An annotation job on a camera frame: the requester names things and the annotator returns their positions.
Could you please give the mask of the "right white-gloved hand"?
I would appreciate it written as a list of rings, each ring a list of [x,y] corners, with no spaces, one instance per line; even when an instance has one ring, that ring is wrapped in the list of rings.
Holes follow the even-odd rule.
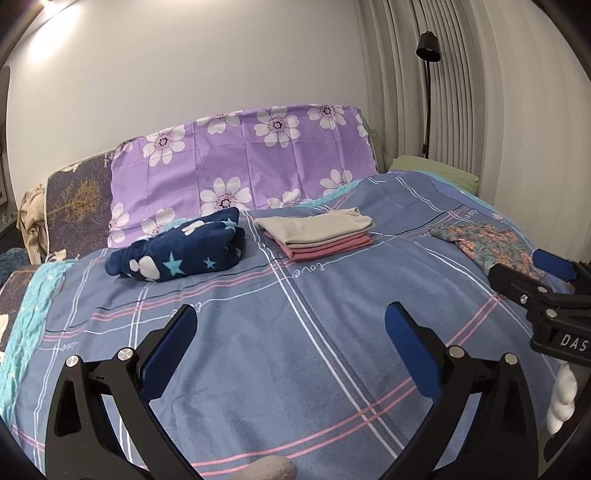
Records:
[[[557,434],[575,411],[578,382],[569,363],[561,365],[554,383],[550,405],[546,415],[548,433]]]

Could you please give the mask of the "left white-gloved hand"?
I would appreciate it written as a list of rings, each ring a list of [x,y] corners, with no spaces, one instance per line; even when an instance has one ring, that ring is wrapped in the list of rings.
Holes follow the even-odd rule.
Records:
[[[228,480],[294,480],[297,466],[283,456],[270,455],[233,473]]]

